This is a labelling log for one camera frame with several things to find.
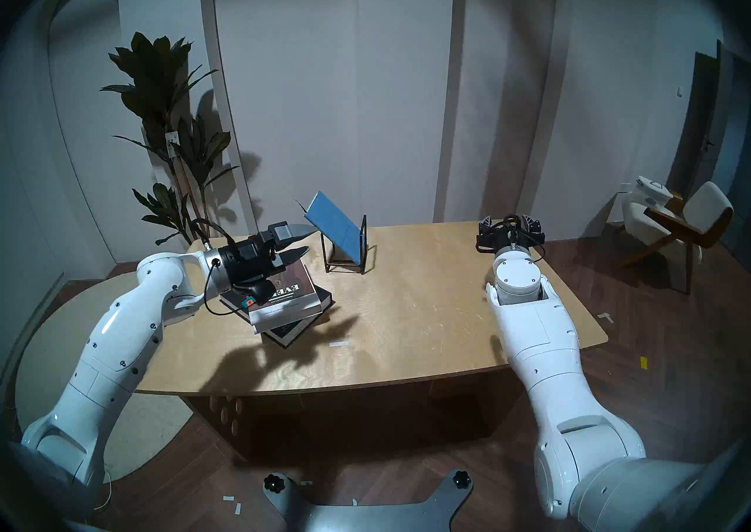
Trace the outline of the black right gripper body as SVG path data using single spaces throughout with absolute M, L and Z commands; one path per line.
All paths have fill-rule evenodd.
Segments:
M 498 253 L 505 248 L 528 250 L 536 246 L 544 246 L 544 233 L 526 233 L 522 221 L 499 221 L 499 228 L 494 232 L 480 232 L 478 222 L 476 250 L 479 253 Z

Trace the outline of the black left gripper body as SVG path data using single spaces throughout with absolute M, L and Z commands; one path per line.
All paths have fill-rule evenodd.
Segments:
M 287 265 L 276 252 L 276 241 L 273 234 L 254 234 L 245 241 L 233 241 L 221 248 L 221 263 L 231 289 L 243 291 L 286 271 Z

